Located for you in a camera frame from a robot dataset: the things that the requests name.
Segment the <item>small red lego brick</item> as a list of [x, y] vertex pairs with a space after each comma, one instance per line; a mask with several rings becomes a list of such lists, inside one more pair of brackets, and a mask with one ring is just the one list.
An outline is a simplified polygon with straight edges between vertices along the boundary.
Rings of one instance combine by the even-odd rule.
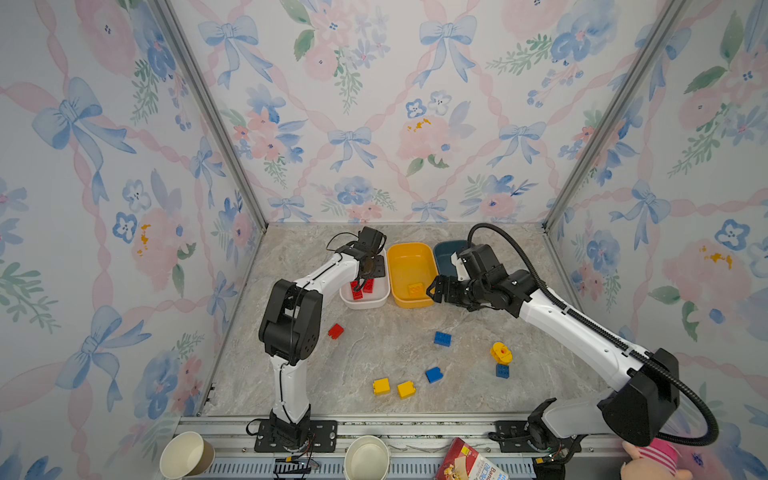
[[334, 340], [338, 339], [344, 333], [344, 328], [339, 324], [334, 324], [328, 331], [328, 336]]

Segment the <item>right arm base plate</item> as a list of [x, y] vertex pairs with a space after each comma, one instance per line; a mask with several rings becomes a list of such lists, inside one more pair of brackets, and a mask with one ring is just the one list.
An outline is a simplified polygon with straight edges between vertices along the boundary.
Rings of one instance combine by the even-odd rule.
[[503, 453], [533, 453], [564, 457], [571, 452], [581, 451], [580, 440], [576, 437], [557, 439], [544, 432], [542, 426], [530, 426], [526, 420], [499, 420], [487, 434], [499, 444]]

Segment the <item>yellow plastic container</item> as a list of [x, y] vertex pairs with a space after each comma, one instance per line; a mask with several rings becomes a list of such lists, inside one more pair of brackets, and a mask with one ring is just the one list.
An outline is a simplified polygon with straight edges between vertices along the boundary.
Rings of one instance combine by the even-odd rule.
[[[437, 276], [437, 266], [432, 249], [425, 243], [409, 242], [392, 245], [387, 251], [391, 293], [396, 305], [403, 309], [430, 307], [434, 302], [427, 296], [426, 288]], [[408, 286], [421, 282], [425, 293], [418, 298], [408, 296]]]

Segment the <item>yellow duck lego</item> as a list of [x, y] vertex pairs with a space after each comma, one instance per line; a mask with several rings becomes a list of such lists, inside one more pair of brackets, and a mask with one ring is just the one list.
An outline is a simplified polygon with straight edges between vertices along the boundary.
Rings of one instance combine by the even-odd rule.
[[502, 342], [495, 342], [490, 349], [490, 354], [498, 365], [508, 366], [514, 360], [511, 350]]

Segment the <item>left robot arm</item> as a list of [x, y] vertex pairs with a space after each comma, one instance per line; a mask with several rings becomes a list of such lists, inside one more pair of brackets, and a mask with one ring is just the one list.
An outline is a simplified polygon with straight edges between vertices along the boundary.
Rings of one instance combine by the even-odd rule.
[[307, 394], [307, 359], [321, 337], [324, 299], [355, 282], [385, 276], [386, 235], [364, 227], [353, 240], [296, 280], [281, 279], [271, 290], [258, 331], [274, 374], [275, 400], [269, 426], [302, 443], [309, 434], [311, 405]]

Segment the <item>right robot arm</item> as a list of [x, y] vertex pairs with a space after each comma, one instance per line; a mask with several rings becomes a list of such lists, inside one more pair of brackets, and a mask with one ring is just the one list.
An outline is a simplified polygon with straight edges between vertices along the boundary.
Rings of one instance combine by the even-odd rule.
[[532, 445], [544, 450], [568, 437], [610, 433], [636, 446], [652, 443], [679, 405], [679, 391], [668, 379], [677, 371], [671, 354], [648, 354], [587, 326], [531, 272], [507, 272], [488, 245], [470, 247], [452, 261], [456, 275], [438, 275], [426, 289], [434, 302], [519, 318], [560, 342], [608, 386], [591, 397], [543, 401], [527, 419]]

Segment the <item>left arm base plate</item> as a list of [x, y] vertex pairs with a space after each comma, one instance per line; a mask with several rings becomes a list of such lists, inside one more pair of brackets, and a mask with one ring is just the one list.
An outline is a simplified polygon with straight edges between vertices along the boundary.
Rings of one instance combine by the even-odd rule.
[[338, 439], [338, 422], [309, 420], [306, 423], [283, 424], [279, 419], [259, 425], [255, 433], [256, 453], [305, 452], [333, 453]]

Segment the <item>long red lego brick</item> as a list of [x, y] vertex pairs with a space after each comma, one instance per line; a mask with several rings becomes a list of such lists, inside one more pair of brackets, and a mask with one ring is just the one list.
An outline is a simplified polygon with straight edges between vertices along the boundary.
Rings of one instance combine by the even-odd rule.
[[363, 298], [363, 286], [358, 280], [350, 283], [350, 289], [354, 301], [358, 301]]

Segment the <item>dark teal plastic container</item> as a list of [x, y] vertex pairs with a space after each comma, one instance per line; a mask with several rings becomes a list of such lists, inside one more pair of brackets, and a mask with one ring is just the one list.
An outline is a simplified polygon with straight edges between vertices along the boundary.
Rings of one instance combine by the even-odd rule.
[[468, 280], [469, 276], [463, 266], [457, 267], [458, 254], [467, 249], [467, 242], [462, 240], [449, 240], [440, 242], [433, 248], [433, 254], [437, 266], [437, 275], [444, 277], [456, 277], [458, 280]]

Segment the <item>white plastic container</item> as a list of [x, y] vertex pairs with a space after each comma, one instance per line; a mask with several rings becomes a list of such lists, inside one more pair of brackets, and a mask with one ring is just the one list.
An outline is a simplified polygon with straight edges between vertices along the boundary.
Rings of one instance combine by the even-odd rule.
[[352, 310], [367, 310], [383, 306], [391, 293], [391, 284], [388, 268], [387, 251], [381, 252], [383, 260], [378, 265], [383, 268], [384, 275], [373, 279], [373, 287], [363, 288], [360, 291], [361, 298], [356, 298], [356, 294], [350, 284], [344, 285], [339, 291], [339, 297], [344, 304]]

